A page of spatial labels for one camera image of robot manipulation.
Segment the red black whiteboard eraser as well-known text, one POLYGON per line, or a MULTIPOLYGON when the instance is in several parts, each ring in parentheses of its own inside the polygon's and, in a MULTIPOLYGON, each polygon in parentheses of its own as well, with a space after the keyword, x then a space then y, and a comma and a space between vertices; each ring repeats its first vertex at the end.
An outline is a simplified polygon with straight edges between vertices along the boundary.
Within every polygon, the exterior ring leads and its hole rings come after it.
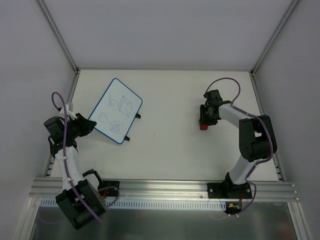
POLYGON ((200 128, 201 131, 206 131, 208 129, 208 125, 203 123, 203 124, 200 125, 199 128, 200 128))

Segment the blue framed whiteboard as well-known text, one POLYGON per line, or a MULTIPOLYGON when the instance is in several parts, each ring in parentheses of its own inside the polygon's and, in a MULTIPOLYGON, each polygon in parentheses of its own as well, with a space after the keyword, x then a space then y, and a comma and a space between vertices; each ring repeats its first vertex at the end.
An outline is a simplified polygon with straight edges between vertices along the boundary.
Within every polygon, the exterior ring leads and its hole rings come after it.
POLYGON ((139 113, 143 99, 118 78, 113 78, 89 115, 95 129, 122 144, 139 113))

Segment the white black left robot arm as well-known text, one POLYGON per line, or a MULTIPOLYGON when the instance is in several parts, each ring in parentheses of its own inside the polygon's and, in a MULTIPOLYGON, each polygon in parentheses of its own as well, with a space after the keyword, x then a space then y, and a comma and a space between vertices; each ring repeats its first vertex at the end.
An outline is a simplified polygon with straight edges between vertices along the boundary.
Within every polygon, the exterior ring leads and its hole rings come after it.
POLYGON ((100 195, 104 191, 104 183, 93 169, 81 173, 76 142, 77 137, 90 134, 96 124, 80 113, 75 114, 74 119, 67 120, 66 124, 59 116, 44 122, 49 132, 50 154, 58 161, 62 175, 62 193, 55 200, 77 230, 92 220, 101 221, 100 216, 107 210, 100 195))

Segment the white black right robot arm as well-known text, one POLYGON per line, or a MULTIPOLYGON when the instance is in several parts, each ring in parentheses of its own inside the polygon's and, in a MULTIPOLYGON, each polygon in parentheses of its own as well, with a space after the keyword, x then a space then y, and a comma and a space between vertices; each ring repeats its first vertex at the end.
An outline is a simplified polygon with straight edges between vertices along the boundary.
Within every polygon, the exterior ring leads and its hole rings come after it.
POLYGON ((199 128, 205 131, 225 120, 238 129, 240 157, 221 183, 208 183, 209 199, 252 199, 249 176, 257 165, 270 161, 277 151, 277 142, 268 115, 246 113, 223 100, 218 90, 204 93, 205 103, 200 105, 199 128))

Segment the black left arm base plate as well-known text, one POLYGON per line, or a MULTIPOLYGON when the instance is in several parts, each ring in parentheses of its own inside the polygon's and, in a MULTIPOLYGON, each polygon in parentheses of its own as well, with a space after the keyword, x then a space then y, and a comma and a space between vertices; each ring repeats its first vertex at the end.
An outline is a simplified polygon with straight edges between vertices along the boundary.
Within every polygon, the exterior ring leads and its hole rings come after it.
POLYGON ((98 185, 98 192, 103 199, 107 197, 118 197, 120 182, 114 180, 103 180, 98 185))

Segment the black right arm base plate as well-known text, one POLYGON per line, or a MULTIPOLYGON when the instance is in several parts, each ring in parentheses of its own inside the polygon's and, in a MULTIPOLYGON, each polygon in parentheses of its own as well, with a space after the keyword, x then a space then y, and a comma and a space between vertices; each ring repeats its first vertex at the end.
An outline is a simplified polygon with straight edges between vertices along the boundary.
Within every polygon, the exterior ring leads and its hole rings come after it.
POLYGON ((227 186, 223 182, 207 183, 207 194, 209 199, 252 199, 253 194, 248 183, 231 184, 227 186))

